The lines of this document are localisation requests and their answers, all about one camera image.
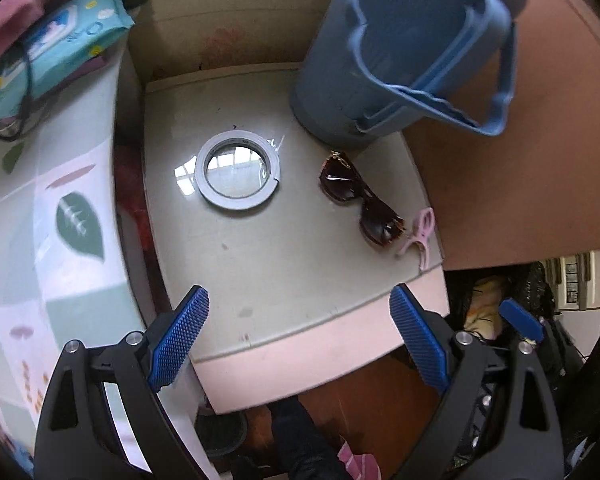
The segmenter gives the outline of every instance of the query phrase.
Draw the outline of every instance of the blue textured gripper pad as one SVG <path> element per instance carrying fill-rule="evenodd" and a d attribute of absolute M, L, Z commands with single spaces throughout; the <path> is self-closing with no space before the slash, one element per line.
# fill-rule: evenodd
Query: blue textured gripper pad
<path fill-rule="evenodd" d="M 450 382 L 445 352 L 400 285 L 391 291 L 389 312 L 424 383 L 444 394 Z"/>
<path fill-rule="evenodd" d="M 507 298 L 500 304 L 498 312 L 522 337 L 536 343 L 544 339 L 544 330 L 540 322 L 517 301 Z"/>
<path fill-rule="evenodd" d="M 148 383 L 154 392 L 173 383 L 209 315 L 209 295 L 198 288 L 156 345 Z"/>

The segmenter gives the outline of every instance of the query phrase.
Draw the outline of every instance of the wet wipes package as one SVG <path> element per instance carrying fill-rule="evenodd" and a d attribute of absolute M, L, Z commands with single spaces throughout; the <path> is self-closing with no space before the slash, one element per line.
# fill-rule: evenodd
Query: wet wipes package
<path fill-rule="evenodd" d="M 133 24 L 121 0 L 71 0 L 42 18 L 24 35 L 31 61 L 32 98 L 39 98 L 102 53 Z M 0 58 L 0 119 L 17 115 L 27 90 L 21 53 L 11 48 Z"/>

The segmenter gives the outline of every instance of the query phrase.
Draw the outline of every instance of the pink clothespin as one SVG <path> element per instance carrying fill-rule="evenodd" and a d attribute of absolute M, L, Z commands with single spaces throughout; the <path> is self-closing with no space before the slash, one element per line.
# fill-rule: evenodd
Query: pink clothespin
<path fill-rule="evenodd" d="M 429 238 L 435 227 L 436 217 L 433 215 L 433 209 L 430 207 L 422 209 L 413 221 L 413 231 L 406 235 L 396 255 L 403 256 L 409 247 L 416 244 L 420 250 L 420 270 L 424 272 L 429 269 Z"/>

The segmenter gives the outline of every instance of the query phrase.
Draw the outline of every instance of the blue water jug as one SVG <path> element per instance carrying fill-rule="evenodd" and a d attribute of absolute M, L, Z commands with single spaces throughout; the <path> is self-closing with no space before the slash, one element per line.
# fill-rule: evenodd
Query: blue water jug
<path fill-rule="evenodd" d="M 427 116 L 501 133 L 526 0 L 332 0 L 290 97 L 300 123 L 338 148 L 365 146 Z M 445 97 L 500 51 L 487 121 Z"/>

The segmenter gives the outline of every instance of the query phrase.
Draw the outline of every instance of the green leaf print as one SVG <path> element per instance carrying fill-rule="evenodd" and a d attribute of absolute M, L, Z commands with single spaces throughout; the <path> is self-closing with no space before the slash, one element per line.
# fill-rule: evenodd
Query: green leaf print
<path fill-rule="evenodd" d="M 13 168 L 16 167 L 16 162 L 20 158 L 20 155 L 22 155 L 22 150 L 24 150 L 24 142 L 16 144 L 4 154 L 2 158 L 2 169 L 6 174 L 10 175 Z"/>
<path fill-rule="evenodd" d="M 56 227 L 58 234 L 69 247 L 104 261 L 100 222 L 83 195 L 74 192 L 60 199 L 56 210 Z"/>

